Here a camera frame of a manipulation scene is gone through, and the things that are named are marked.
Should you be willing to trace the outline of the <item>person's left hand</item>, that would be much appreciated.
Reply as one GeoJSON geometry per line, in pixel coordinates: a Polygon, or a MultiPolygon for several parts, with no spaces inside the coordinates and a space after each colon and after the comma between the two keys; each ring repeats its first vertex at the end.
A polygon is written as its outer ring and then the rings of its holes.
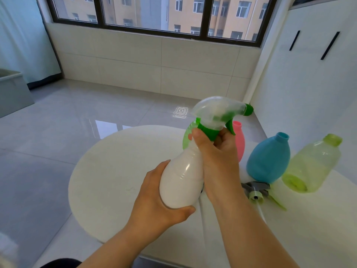
{"type": "Polygon", "coordinates": [[[139,224],[150,228],[158,228],[164,233],[176,224],[166,224],[166,207],[160,197],[159,185],[162,173],[170,160],[161,162],[156,168],[149,171],[141,185],[135,200],[128,223],[139,224]]]}

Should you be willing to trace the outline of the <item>translucent green plastic bottle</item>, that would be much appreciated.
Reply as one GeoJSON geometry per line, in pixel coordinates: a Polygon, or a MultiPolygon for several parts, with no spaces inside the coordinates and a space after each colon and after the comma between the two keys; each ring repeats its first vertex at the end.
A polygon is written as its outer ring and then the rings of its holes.
{"type": "Polygon", "coordinates": [[[196,118],[195,121],[191,122],[190,125],[187,127],[184,133],[184,137],[182,140],[182,149],[186,149],[190,143],[189,135],[192,134],[192,129],[197,128],[200,123],[200,118],[196,118]]]}

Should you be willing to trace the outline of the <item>person's right forearm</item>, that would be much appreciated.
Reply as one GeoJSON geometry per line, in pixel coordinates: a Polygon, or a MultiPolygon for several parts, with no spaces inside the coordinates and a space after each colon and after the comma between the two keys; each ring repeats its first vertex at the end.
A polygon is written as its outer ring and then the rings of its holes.
{"type": "Polygon", "coordinates": [[[243,192],[208,197],[230,268],[299,268],[243,192]]]}

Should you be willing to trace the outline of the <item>yellow-green translucent plastic bottle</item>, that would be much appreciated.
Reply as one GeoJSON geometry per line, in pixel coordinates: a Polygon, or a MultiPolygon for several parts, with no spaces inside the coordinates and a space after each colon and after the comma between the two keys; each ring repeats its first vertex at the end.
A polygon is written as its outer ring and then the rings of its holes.
{"type": "Polygon", "coordinates": [[[298,193],[314,193],[326,180],[341,157],[343,139],[328,134],[322,140],[307,144],[289,162],[282,175],[283,183],[298,193]]]}

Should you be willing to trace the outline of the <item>grey green trigger sprayer head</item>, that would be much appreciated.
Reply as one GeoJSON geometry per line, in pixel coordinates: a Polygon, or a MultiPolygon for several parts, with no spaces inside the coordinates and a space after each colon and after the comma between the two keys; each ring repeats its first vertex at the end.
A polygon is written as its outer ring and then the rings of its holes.
{"type": "Polygon", "coordinates": [[[279,200],[271,184],[260,181],[249,181],[246,183],[241,183],[241,186],[249,201],[256,206],[257,212],[265,223],[265,216],[261,209],[261,205],[265,200],[270,200],[283,211],[287,211],[286,207],[279,200]]]}

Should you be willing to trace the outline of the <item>white cabinet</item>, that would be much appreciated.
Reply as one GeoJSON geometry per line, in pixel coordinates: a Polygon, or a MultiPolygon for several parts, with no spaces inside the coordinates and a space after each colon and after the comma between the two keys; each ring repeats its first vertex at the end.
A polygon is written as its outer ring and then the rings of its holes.
{"type": "Polygon", "coordinates": [[[265,135],[287,133],[296,151],[340,136],[336,171],[357,182],[357,0],[289,8],[251,102],[265,135]]]}

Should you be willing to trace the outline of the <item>person's right hand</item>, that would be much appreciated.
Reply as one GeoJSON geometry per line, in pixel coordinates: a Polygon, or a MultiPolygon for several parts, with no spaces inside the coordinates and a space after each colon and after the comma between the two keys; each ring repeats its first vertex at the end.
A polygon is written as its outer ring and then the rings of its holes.
{"type": "Polygon", "coordinates": [[[227,207],[245,197],[239,176],[235,136],[223,128],[213,144],[211,162],[203,161],[204,184],[214,207],[227,207]]]}

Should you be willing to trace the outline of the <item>light blue curtain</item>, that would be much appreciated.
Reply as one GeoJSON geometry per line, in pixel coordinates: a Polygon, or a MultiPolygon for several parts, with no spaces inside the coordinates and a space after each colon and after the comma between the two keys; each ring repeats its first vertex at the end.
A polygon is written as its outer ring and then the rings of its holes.
{"type": "Polygon", "coordinates": [[[37,0],[0,0],[0,68],[27,84],[61,73],[37,0]]]}

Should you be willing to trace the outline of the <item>person's left forearm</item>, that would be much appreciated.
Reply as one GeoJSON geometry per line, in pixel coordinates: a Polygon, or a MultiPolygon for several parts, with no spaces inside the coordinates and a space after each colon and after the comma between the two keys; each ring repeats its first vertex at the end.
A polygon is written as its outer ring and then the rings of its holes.
{"type": "Polygon", "coordinates": [[[139,254],[162,233],[156,227],[127,223],[78,268],[129,268],[139,254]]]}

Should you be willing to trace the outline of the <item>white plastic spray bottle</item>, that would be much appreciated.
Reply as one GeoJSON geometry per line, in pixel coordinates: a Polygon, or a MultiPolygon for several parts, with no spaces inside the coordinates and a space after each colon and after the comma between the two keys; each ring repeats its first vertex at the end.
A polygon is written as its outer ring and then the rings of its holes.
{"type": "Polygon", "coordinates": [[[194,205],[204,184],[202,153],[194,140],[165,167],[159,185],[162,202],[171,209],[194,205]]]}

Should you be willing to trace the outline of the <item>clear green trigger sprayer head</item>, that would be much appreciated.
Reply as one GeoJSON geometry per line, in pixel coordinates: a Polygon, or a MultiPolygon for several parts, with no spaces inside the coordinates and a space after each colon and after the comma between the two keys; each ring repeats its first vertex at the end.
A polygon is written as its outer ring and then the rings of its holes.
{"type": "Polygon", "coordinates": [[[235,135],[233,129],[234,117],[238,115],[250,116],[253,113],[253,107],[234,99],[213,96],[197,103],[192,113],[196,116],[194,127],[202,130],[208,139],[213,142],[223,127],[226,127],[231,134],[235,135]]]}

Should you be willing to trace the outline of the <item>metal floor drain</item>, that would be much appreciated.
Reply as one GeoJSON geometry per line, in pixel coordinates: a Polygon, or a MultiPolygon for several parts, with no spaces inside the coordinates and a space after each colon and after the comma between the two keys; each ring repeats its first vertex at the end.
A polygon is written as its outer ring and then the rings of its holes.
{"type": "Polygon", "coordinates": [[[187,117],[188,110],[189,109],[187,107],[178,106],[174,110],[172,116],[175,117],[175,118],[185,119],[187,117]]]}

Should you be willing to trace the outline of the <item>pink plastic bottle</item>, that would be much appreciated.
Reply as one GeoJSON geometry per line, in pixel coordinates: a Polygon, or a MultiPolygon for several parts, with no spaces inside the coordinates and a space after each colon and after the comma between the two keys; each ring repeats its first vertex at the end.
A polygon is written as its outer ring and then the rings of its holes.
{"type": "Polygon", "coordinates": [[[242,123],[233,121],[233,129],[235,133],[235,145],[237,148],[237,156],[239,162],[242,160],[245,151],[245,137],[242,130],[242,123]]]}

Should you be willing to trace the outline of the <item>person's dark trousers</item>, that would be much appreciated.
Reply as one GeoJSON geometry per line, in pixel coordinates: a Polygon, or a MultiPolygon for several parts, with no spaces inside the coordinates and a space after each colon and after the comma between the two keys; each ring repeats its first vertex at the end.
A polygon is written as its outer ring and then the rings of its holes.
{"type": "Polygon", "coordinates": [[[73,258],[60,258],[48,262],[40,268],[78,268],[82,262],[73,258]]]}

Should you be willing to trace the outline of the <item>grey storage box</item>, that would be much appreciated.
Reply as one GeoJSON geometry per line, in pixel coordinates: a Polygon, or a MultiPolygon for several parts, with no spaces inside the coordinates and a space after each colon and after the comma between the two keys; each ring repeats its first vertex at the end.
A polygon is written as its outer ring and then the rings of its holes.
{"type": "Polygon", "coordinates": [[[34,104],[21,72],[0,68],[0,118],[34,104]]]}

